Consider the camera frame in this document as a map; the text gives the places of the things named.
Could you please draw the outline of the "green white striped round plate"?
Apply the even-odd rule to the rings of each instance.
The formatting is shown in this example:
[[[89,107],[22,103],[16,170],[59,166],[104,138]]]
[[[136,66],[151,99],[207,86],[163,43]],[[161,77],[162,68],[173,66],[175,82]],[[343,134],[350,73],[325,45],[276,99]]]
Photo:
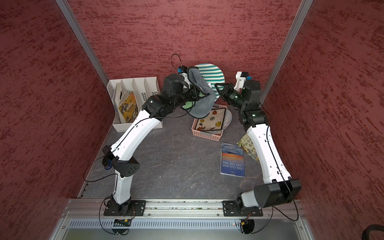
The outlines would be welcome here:
[[[201,76],[212,87],[213,91],[218,95],[218,91],[215,88],[215,84],[224,84],[225,76],[222,70],[213,64],[198,64],[195,65],[200,71]]]

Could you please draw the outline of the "square floral plate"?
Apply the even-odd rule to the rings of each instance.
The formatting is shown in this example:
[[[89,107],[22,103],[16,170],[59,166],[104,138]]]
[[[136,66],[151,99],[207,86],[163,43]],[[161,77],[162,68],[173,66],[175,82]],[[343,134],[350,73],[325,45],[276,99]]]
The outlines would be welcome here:
[[[226,108],[212,109],[205,118],[197,120],[194,130],[201,132],[222,130],[225,114]]]

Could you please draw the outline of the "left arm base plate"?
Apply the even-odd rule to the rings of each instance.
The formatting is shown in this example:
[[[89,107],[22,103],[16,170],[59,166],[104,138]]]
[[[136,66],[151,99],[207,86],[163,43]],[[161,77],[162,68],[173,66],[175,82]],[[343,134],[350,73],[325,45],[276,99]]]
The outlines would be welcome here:
[[[128,200],[127,202],[119,205],[114,199],[106,203],[104,216],[107,217],[142,217],[146,209],[145,200]]]

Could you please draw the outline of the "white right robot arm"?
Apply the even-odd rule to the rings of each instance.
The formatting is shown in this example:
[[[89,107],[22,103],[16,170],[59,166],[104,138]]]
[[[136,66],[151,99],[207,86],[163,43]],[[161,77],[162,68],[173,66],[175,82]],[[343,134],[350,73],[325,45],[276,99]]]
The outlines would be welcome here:
[[[241,208],[265,208],[291,203],[302,188],[285,167],[271,134],[270,121],[260,103],[261,84],[247,80],[239,93],[233,84],[216,83],[219,95],[238,109],[239,120],[250,137],[259,157],[263,185],[240,194]]]

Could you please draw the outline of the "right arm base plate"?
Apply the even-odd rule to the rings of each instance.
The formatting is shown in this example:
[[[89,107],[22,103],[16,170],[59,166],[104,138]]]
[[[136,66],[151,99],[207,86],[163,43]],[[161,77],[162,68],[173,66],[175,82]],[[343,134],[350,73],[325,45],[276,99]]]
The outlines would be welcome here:
[[[245,207],[240,200],[222,201],[225,217],[262,217],[263,211],[259,207]]]

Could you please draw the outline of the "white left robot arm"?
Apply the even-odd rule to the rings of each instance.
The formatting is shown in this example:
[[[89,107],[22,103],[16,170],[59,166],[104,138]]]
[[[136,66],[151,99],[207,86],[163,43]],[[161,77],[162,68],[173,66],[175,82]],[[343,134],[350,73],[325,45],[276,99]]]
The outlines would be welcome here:
[[[177,107],[186,103],[197,103],[209,95],[205,91],[204,79],[187,74],[171,74],[165,78],[164,87],[157,95],[149,97],[139,111],[137,118],[127,131],[113,145],[103,148],[102,164],[106,169],[113,168],[116,174],[112,202],[122,208],[131,202],[131,185],[140,164],[133,157],[134,152],[148,133]]]

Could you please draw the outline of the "green grey microfibre cloth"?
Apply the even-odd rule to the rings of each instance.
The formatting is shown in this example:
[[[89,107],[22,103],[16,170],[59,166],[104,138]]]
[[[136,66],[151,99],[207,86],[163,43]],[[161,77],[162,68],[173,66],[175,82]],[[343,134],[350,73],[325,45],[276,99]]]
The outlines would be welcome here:
[[[195,119],[203,119],[210,113],[216,94],[197,67],[187,68],[186,79],[190,89],[194,87],[197,90],[197,100],[189,100],[181,108]]]

